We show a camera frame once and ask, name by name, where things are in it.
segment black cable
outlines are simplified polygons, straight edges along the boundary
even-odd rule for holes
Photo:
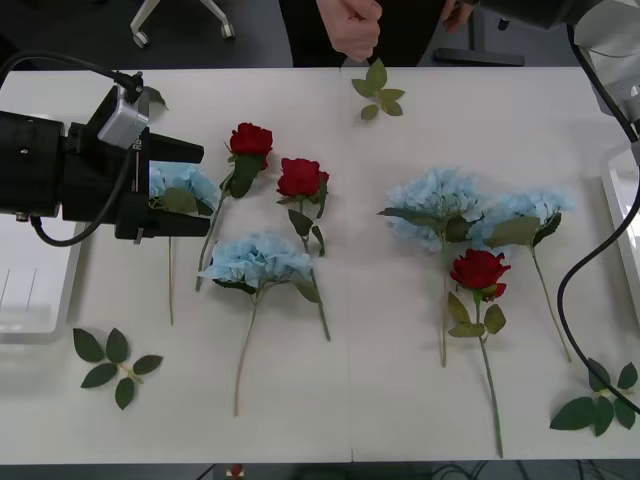
[[[2,88],[2,85],[7,79],[9,73],[11,73],[17,64],[24,60],[54,60],[56,62],[80,67],[83,70],[90,70],[104,77],[108,77],[119,85],[122,85],[127,90],[136,90],[136,87],[138,86],[129,75],[120,72],[113,72],[108,68],[104,68],[90,62],[85,62],[78,58],[62,55],[60,53],[47,52],[46,50],[23,50],[9,57],[2,64],[2,67],[0,67],[0,88]]]
[[[574,44],[573,28],[570,26],[567,26],[567,33],[569,36],[569,41],[571,43],[571,48],[573,50],[573,53],[576,55],[576,58],[580,62],[580,66],[582,67],[582,69],[587,74],[587,77],[589,77],[589,80],[591,81],[593,88],[598,93],[598,95],[600,95],[600,97],[605,102],[605,104],[609,107],[615,119],[618,120],[618,123],[620,123],[620,126],[626,133],[631,143],[637,142],[638,136],[636,135],[633,128],[631,127],[629,120],[627,120],[627,118],[620,111],[620,109],[615,104],[613,99],[609,96],[606,89],[604,88],[604,85],[602,85],[602,83],[598,79],[598,76],[596,75],[593,68],[591,67],[591,64],[584,58],[582,51]],[[577,264],[575,264],[569,270],[569,272],[564,276],[564,278],[560,282],[560,286],[558,287],[558,297],[557,297],[558,316],[560,317],[560,323],[562,324],[562,328],[564,329],[567,335],[567,339],[569,340],[569,343],[571,343],[571,346],[578,354],[578,357],[580,358],[580,360],[582,360],[582,363],[585,364],[585,366],[587,367],[587,369],[592,375],[594,375],[598,380],[602,382],[602,384],[605,386],[607,390],[613,393],[625,405],[627,405],[629,408],[631,408],[634,412],[638,414],[640,414],[640,408],[636,404],[634,404],[632,401],[630,401],[627,397],[625,397],[622,393],[616,390],[611,384],[609,384],[609,382],[605,381],[602,375],[600,375],[600,373],[591,366],[585,354],[582,353],[582,350],[576,343],[575,338],[573,338],[573,334],[571,333],[571,330],[569,329],[569,325],[567,324],[567,319],[564,314],[564,293],[567,288],[567,284],[571,281],[573,276],[576,273],[578,273],[582,269],[582,267],[584,267],[587,263],[589,263],[591,260],[597,257],[600,253],[602,253],[604,250],[609,248],[613,243],[615,243],[615,241],[618,238],[620,238],[620,236],[629,227],[631,222],[635,219],[635,216],[638,214],[639,210],[640,210],[640,184],[638,185],[638,191],[636,192],[636,198],[633,201],[633,205],[631,206],[629,213],[627,213],[627,216],[624,218],[620,226],[613,232],[613,234],[611,234],[611,236],[609,236],[609,238],[607,238],[595,250],[589,253],[586,257],[580,260]]]
[[[202,474],[198,478],[196,478],[196,480],[202,480],[204,477],[206,477],[207,473],[209,473],[211,470],[216,468],[217,465],[218,465],[217,463],[214,463],[213,465],[211,465],[204,472],[202,472]]]
[[[113,185],[113,190],[111,190],[109,198],[107,198],[107,201],[102,207],[102,210],[100,210],[100,213],[98,213],[98,216],[93,220],[93,222],[91,222],[91,224],[87,228],[85,228],[82,232],[80,232],[75,237],[70,238],[69,240],[54,240],[53,238],[48,236],[42,229],[42,219],[40,217],[32,216],[31,225],[35,229],[38,237],[40,237],[43,242],[51,245],[52,247],[70,247],[72,245],[75,245],[76,243],[80,243],[93,232],[95,232],[104,220],[104,217],[107,215],[107,213],[109,213],[109,210],[113,208],[116,201],[118,200],[118,197],[120,196],[120,192],[122,191],[122,188],[127,181],[129,169],[131,168],[131,159],[131,155],[128,155],[127,159],[122,164],[122,168],[120,169],[120,173],[118,174],[118,179]]]

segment person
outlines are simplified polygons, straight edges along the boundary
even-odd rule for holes
[[[280,10],[294,67],[340,67],[347,57],[412,67],[438,20],[453,33],[473,7],[456,0],[280,0]]]

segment light blue artificial flower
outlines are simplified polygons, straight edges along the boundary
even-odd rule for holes
[[[167,188],[186,188],[213,210],[220,202],[220,188],[195,165],[149,162],[149,197],[161,197]]]
[[[515,217],[538,217],[544,225],[553,215],[574,208],[566,193],[559,190],[532,190],[515,195],[503,195],[484,213],[484,217],[469,229],[474,248],[486,248],[484,241],[491,238],[496,225]]]
[[[285,282],[294,273],[309,279],[310,270],[309,255],[299,253],[287,239],[259,233],[216,245],[213,263],[200,276],[257,288],[264,282]]]
[[[482,216],[481,197],[476,193],[475,178],[460,176],[453,169],[433,169],[417,180],[395,187],[388,197],[391,207],[406,208],[436,218],[462,215],[466,220],[473,221]],[[398,217],[390,217],[388,222],[398,237],[417,238],[426,249],[441,250],[440,237],[431,228],[413,225]]]

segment white tabletop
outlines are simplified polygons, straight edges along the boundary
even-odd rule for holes
[[[228,172],[223,141],[240,122],[274,132],[271,166],[247,198],[229,201],[221,238],[269,229],[296,240],[275,181],[279,159],[318,160],[331,174],[317,269],[333,340],[317,312],[288,287],[259,312],[232,416],[235,367],[250,315],[240,292],[193,291],[201,239],[176,241],[176,325],[169,325],[167,241],[142,247],[101,227],[83,246],[69,327],[119,328],[133,356],[163,355],[161,368],[124,412],[115,384],[79,388],[90,366],[70,332],[49,347],[0,351],[0,463],[344,462],[494,458],[480,352],[450,339],[439,363],[441,272],[401,246],[375,213],[397,183],[440,166],[480,173],[483,190],[554,185],[577,208],[539,248],[552,290],[611,231],[600,166],[624,149],[588,82],[573,69],[393,70],[405,116],[357,119],[359,69],[149,71],[170,110],[157,133],[205,147],[203,168]],[[14,73],[0,108],[86,121],[109,82],[88,73]],[[507,327],[489,346],[505,458],[630,458],[640,428],[548,429],[551,414],[588,394],[586,370],[563,359],[530,258],[517,252],[501,299]],[[619,254],[580,274],[567,312],[584,350],[614,375],[640,365],[638,324]]]

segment green leaf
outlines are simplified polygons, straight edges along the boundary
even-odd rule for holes
[[[484,325],[487,327],[487,332],[495,335],[502,330],[506,323],[507,319],[499,305],[493,304],[487,308],[487,313],[484,314]]]
[[[609,377],[609,373],[602,365],[596,362],[593,358],[589,359],[589,364],[594,368],[596,372],[600,374],[602,378],[604,378],[607,381],[607,383],[611,383],[611,378]],[[591,370],[589,370],[589,386],[591,387],[591,390],[593,390],[594,392],[606,390],[607,388],[600,380],[596,378],[596,376],[593,373],[591,373]]]
[[[387,69],[384,68],[384,64],[379,58],[373,62],[373,65],[367,71],[367,83],[373,88],[374,92],[383,89],[387,84]]]
[[[324,213],[324,206],[327,203],[327,181],[324,179],[324,176],[320,176],[320,190],[318,191],[318,201],[320,202],[320,209],[318,210],[318,214],[316,215],[316,219],[322,218],[322,214]]]
[[[289,220],[296,229],[296,233],[301,237],[307,237],[309,230],[313,226],[313,220],[303,215],[302,213],[289,209]]]
[[[300,294],[311,303],[322,303],[318,290],[313,286],[313,283],[305,280],[304,278],[295,278],[292,280]]]
[[[125,336],[114,328],[107,339],[107,358],[113,363],[122,363],[129,356],[129,343]]]
[[[104,360],[104,351],[96,340],[96,337],[91,335],[86,330],[81,328],[73,329],[73,345],[76,348],[76,353],[85,362],[98,363]]]
[[[362,109],[360,112],[360,118],[366,121],[373,120],[378,116],[378,106],[377,105],[368,105]]]
[[[396,100],[400,100],[403,95],[404,90],[398,90],[397,88],[385,88],[378,92],[378,98],[382,103],[395,102]]]
[[[616,418],[620,422],[620,425],[627,430],[631,430],[631,427],[633,427],[633,424],[636,422],[636,412],[631,410],[631,407],[619,398],[613,401],[613,406],[615,407]]]
[[[595,400],[593,421],[593,431],[596,434],[596,437],[599,437],[606,432],[612,421],[613,405],[611,405],[609,399],[605,397],[598,397]]]
[[[120,410],[124,410],[127,408],[127,405],[131,403],[135,391],[136,387],[130,378],[123,378],[118,382],[118,386],[116,387],[116,403],[120,407]]]
[[[159,103],[164,108],[169,110],[169,107],[167,107],[167,102],[165,102],[164,98],[162,98],[160,90],[156,90],[153,87],[143,87],[143,91],[149,94],[149,103]]]
[[[560,409],[551,420],[549,428],[553,430],[581,430],[587,428],[595,420],[595,408],[591,397],[580,397],[571,400]]]
[[[449,330],[449,335],[457,338],[481,337],[483,334],[484,325],[481,323],[459,323]]]
[[[113,363],[103,363],[94,367],[87,376],[84,377],[80,388],[94,388],[104,385],[118,373],[118,367]]]
[[[318,227],[317,225],[314,225],[313,228],[311,229],[311,231],[313,232],[315,237],[318,239],[318,242],[320,243],[320,256],[324,257],[324,254],[326,253],[326,251],[325,251],[325,248],[324,248],[324,237],[322,236],[322,232],[320,231],[320,227]]]
[[[399,217],[405,219],[407,222],[420,227],[429,227],[434,232],[440,234],[444,230],[444,225],[437,218],[427,215],[426,213],[414,212],[407,208],[385,208],[378,215],[385,217]]]
[[[196,197],[186,188],[167,188],[162,197],[162,206],[174,213],[190,214],[198,211]]]
[[[162,357],[158,355],[145,355],[133,364],[133,373],[136,375],[146,375],[153,372],[162,363]]]
[[[400,117],[402,116],[402,114],[404,113],[402,111],[402,107],[400,106],[400,104],[398,102],[382,102],[380,104],[380,107],[382,108],[382,111],[384,113],[386,113],[387,115],[390,115],[392,117]]]
[[[462,302],[452,292],[449,292],[449,313],[456,323],[468,324],[471,323],[469,318],[469,312],[462,304]]]
[[[296,199],[294,197],[285,197],[282,200],[278,200],[276,203],[278,205],[289,205],[290,203],[296,203]]]
[[[233,177],[227,184],[233,198],[242,198],[247,194],[263,164],[263,155],[238,155]]]
[[[533,246],[538,245],[542,240],[547,238],[549,235],[554,233],[558,227],[560,226],[560,221],[562,220],[562,214],[560,212],[554,214],[547,223],[545,223],[541,228],[536,232],[535,237],[533,237]]]
[[[364,98],[371,98],[376,96],[375,89],[366,80],[354,78],[353,80],[351,80],[351,83],[353,84],[353,88],[356,89],[356,92],[358,92]]]
[[[213,208],[204,203],[202,200],[196,198],[196,208],[198,209],[198,215],[204,215],[205,217],[210,217],[213,215]]]
[[[618,388],[627,390],[633,387],[638,381],[638,371],[633,363],[627,364],[620,372],[620,378],[618,378]]]
[[[536,232],[540,228],[538,217],[516,217],[500,223],[493,231],[493,236],[485,243],[489,248],[505,245],[531,245]]]
[[[451,218],[444,229],[445,240],[449,243],[466,242],[471,225],[472,223],[467,222],[462,215]]]
[[[213,282],[216,285],[220,285],[222,288],[233,288],[235,290],[242,290],[249,295],[253,295],[254,293],[256,293],[255,287],[247,285],[243,282],[223,282],[222,280],[214,280]]]

